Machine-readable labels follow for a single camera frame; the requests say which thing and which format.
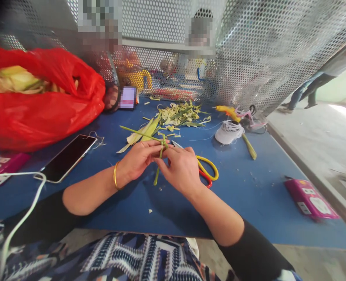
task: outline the perforated metal panel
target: perforated metal panel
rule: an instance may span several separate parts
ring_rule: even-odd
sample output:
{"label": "perforated metal panel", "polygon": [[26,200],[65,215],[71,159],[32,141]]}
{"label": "perforated metal panel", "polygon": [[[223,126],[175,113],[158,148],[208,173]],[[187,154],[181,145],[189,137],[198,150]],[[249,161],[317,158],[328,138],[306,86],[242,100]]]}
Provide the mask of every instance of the perforated metal panel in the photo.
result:
{"label": "perforated metal panel", "polygon": [[149,77],[142,75],[141,94],[241,108],[254,104],[269,114],[346,44],[346,0],[122,3],[123,37],[157,42],[156,46],[159,42],[187,44],[192,18],[211,18],[216,55],[189,56],[155,46],[124,46],[111,60],[109,52],[88,52],[81,45],[81,34],[74,32],[80,17],[78,0],[12,1],[5,8],[0,45],[27,50],[64,46],[107,81],[114,78],[112,60],[120,72],[132,54],[134,63],[152,79],[148,88]]}

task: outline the gold bangle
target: gold bangle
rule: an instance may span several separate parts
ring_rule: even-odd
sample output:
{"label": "gold bangle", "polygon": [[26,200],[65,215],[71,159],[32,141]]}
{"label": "gold bangle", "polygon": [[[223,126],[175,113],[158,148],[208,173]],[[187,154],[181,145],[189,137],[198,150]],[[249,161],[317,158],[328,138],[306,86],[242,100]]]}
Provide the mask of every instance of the gold bangle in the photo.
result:
{"label": "gold bangle", "polygon": [[117,165],[118,165],[119,161],[116,163],[116,165],[114,166],[114,169],[113,169],[113,181],[114,181],[114,187],[117,189],[117,190],[121,190],[122,188],[118,188],[117,186],[117,181],[116,181],[116,169],[117,169]]}

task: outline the woman's left hand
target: woman's left hand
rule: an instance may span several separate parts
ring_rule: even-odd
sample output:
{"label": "woman's left hand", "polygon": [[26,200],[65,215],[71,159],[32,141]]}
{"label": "woman's left hand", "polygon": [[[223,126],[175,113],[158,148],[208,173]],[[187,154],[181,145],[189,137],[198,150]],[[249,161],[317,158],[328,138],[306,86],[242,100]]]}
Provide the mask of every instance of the woman's left hand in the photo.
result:
{"label": "woman's left hand", "polygon": [[122,182],[122,186],[124,186],[139,178],[148,165],[153,162],[153,158],[160,156],[162,147],[161,143],[156,140],[138,142],[133,145],[131,150],[118,163],[116,171],[117,183]]}

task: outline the blue table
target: blue table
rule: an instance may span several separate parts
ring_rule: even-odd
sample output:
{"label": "blue table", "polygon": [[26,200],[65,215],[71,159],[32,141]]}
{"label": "blue table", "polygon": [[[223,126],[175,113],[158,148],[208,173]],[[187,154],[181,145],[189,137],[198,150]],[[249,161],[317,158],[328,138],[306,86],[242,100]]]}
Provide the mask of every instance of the blue table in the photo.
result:
{"label": "blue table", "polygon": [[[155,115],[158,103],[169,105],[167,101],[150,101],[150,104],[144,105],[145,101],[141,99],[142,103],[134,111],[119,110],[112,115],[101,115],[84,128],[80,133],[96,131],[99,136],[105,137],[107,145],[91,150],[61,184],[47,183],[41,198],[122,159],[123,154],[116,154],[116,151],[125,145],[130,132],[119,125],[138,129],[145,121],[143,116]],[[342,220],[316,223],[303,216],[295,206],[283,184],[284,175],[300,179],[306,177],[269,133],[247,134],[258,154],[253,161],[242,139],[236,144],[221,147],[213,137],[210,138],[219,127],[214,126],[225,116],[219,116],[210,107],[203,107],[203,110],[212,113],[212,122],[207,123],[205,128],[182,128],[182,137],[174,140],[184,147],[192,146],[198,155],[210,159],[218,167],[219,179],[213,182],[213,192],[272,243],[346,249],[346,224]],[[76,135],[34,153],[22,171],[38,171]],[[153,186],[156,168],[155,164],[151,164],[139,180],[111,197],[89,216],[82,227],[212,238],[204,220],[161,173],[157,186]],[[1,186],[0,220],[29,207],[39,184],[31,176],[18,176]]]}

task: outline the smartphone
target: smartphone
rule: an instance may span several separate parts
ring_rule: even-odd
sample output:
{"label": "smartphone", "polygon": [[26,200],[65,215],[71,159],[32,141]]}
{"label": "smartphone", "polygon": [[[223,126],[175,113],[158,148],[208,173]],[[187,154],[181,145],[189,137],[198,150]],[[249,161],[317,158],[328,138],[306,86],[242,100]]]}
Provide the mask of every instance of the smartphone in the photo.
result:
{"label": "smartphone", "polygon": [[137,98],[137,88],[136,87],[122,87],[121,96],[119,98],[119,109],[129,109],[134,110]]}
{"label": "smartphone", "polygon": [[[66,175],[79,163],[79,161],[81,161],[96,141],[97,139],[94,137],[78,135],[39,172],[45,174],[48,182],[62,182]],[[35,175],[34,178],[42,180],[39,175]]]}

